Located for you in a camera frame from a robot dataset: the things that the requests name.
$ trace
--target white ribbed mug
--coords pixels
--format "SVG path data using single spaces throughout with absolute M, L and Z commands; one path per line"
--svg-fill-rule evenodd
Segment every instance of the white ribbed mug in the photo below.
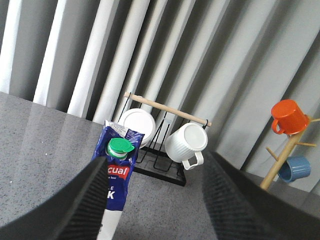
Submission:
M 171 134 L 164 143 L 166 154 L 173 161 L 182 163 L 186 170 L 204 163 L 201 153 L 208 144 L 205 130 L 198 124 L 189 122 Z M 197 162 L 190 165 L 189 159 L 196 157 Z

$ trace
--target blue mug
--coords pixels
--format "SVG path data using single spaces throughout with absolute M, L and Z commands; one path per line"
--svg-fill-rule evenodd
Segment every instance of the blue mug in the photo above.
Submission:
M 311 173 L 309 161 L 304 156 L 290 156 L 278 172 L 279 177 L 286 183 L 308 177 Z

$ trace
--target granite countertop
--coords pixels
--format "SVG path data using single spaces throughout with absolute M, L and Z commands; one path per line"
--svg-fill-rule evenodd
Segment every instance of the granite countertop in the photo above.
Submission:
M 0 226 L 63 188 L 91 160 L 102 125 L 0 92 Z M 185 187 L 134 172 L 114 240 L 215 239 L 202 167 Z

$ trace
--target red label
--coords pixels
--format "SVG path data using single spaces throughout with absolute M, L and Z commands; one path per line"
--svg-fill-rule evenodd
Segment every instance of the red label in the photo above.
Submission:
M 126 180 L 130 168 L 128 166 L 109 165 L 108 174 L 117 175 L 120 178 Z

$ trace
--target orange mug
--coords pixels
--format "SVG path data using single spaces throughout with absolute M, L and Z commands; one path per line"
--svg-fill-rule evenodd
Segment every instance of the orange mug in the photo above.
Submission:
M 308 116 L 291 99 L 278 102 L 271 109 L 271 114 L 274 118 L 271 128 L 276 134 L 297 134 L 305 130 L 309 124 Z

